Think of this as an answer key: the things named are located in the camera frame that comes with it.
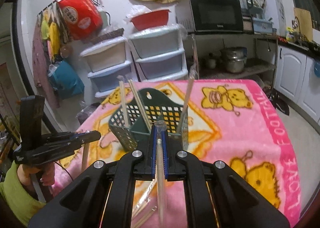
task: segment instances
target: floor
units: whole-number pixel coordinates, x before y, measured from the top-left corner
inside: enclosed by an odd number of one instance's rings
[[[301,210],[304,209],[320,180],[320,135],[294,109],[287,116],[277,110],[295,151],[301,186]]]

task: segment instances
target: teal bag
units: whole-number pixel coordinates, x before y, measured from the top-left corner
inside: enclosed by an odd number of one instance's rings
[[[66,61],[49,76],[49,81],[62,100],[84,93],[84,84]]]

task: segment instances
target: kitchen cabinet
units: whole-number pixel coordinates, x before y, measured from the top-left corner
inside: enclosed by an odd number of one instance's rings
[[[314,73],[314,59],[307,57],[298,106],[316,122],[320,119],[320,78]]]
[[[307,56],[286,48],[278,47],[275,89],[297,103],[301,92]]]

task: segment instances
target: towel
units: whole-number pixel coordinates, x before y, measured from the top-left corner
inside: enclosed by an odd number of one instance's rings
[[[145,82],[135,86],[159,89],[174,102],[183,104],[187,81]],[[132,93],[126,94],[129,102]],[[120,103],[116,89],[78,129],[81,132],[95,129],[102,135],[99,141],[90,143],[88,165],[98,159],[112,162],[125,154],[108,127],[108,120]],[[188,105],[188,151],[202,161],[227,163],[279,209],[293,227],[300,216],[297,160],[281,119],[258,84],[252,80],[198,80]],[[60,163],[76,177],[81,173],[81,160],[82,149]],[[70,178],[56,167],[55,193],[68,183]],[[134,205],[149,184],[136,183]],[[167,227],[187,227],[183,183],[166,183],[166,194]],[[156,189],[149,197],[147,210],[156,205]],[[142,227],[157,224],[156,212]]]

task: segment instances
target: metal screw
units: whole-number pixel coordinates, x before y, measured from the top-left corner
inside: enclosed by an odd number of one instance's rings
[[[140,157],[140,156],[142,156],[142,152],[139,151],[139,150],[135,150],[135,151],[132,152],[132,155],[133,155],[134,157]]]
[[[187,152],[185,152],[185,151],[179,151],[178,153],[177,153],[177,155],[178,155],[178,157],[186,157],[188,154],[187,154]]]
[[[102,168],[102,167],[103,167],[103,164],[104,164],[103,161],[98,160],[98,161],[94,162],[93,166],[94,166],[95,168]]]
[[[226,164],[223,161],[217,161],[214,165],[217,168],[224,168],[226,166]]]

